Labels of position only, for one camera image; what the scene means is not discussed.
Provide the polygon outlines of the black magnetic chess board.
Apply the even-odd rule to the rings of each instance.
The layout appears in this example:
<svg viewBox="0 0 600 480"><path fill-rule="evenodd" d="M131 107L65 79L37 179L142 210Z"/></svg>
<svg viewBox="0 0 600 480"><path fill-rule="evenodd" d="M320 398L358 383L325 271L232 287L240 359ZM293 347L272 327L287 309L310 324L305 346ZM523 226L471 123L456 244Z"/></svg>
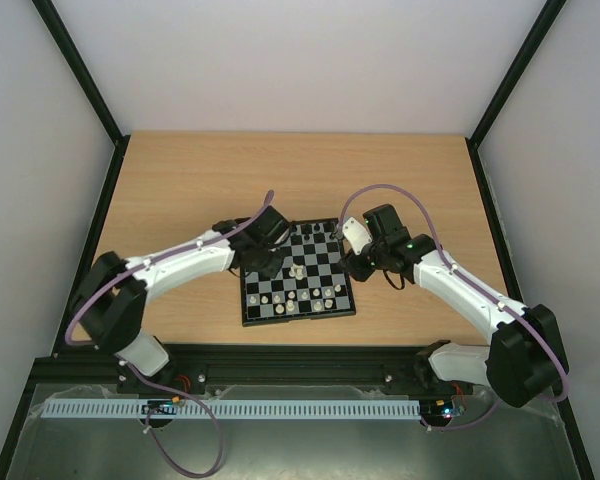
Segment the black magnetic chess board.
<svg viewBox="0 0 600 480"><path fill-rule="evenodd" d="M314 222L337 219L325 218L302 220ZM292 320L318 319L351 316L356 313L355 300L349 276L337 265L344 254L341 239L325 243L291 241L291 232L279 248L285 256L282 269L273 279L257 272L239 270L241 284L242 325L244 327L286 323ZM304 268L304 278L295 278L295 268ZM334 292L340 284L342 291ZM249 304L249 298L257 296L256 305ZM261 296L268 296L269 303L261 304ZM296 310L288 312L286 302L293 300Z"/></svg>

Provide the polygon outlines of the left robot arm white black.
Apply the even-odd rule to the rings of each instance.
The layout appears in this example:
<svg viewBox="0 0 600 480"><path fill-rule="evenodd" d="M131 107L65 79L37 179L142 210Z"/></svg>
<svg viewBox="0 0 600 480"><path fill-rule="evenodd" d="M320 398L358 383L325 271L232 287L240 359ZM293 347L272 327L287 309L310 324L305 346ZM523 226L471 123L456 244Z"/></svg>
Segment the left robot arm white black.
<svg viewBox="0 0 600 480"><path fill-rule="evenodd" d="M172 362L163 344L142 330L147 305L185 283L236 268L277 275L280 252L291 223L266 206L248 219L225 220L192 240L148 254L122 258L110 251L97 258L76 290L65 342L81 326L97 350L126 362L147 378L157 378Z"/></svg>

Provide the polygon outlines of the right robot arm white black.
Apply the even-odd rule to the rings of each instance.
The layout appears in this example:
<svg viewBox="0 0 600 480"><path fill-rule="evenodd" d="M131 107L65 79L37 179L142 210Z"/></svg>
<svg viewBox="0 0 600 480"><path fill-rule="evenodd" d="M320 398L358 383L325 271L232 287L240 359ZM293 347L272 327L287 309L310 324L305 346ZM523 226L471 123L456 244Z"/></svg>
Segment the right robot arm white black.
<svg viewBox="0 0 600 480"><path fill-rule="evenodd" d="M350 248L340 267L354 280L396 274L444 301L484 338L483 347L442 341L431 346L416 379L435 392L459 380L490 387L513 407L555 386L568 394L568 363L557 320L542 304L529 307L499 293L459 265L435 233L411 236L395 208L384 204L362 220L341 217L336 228Z"/></svg>

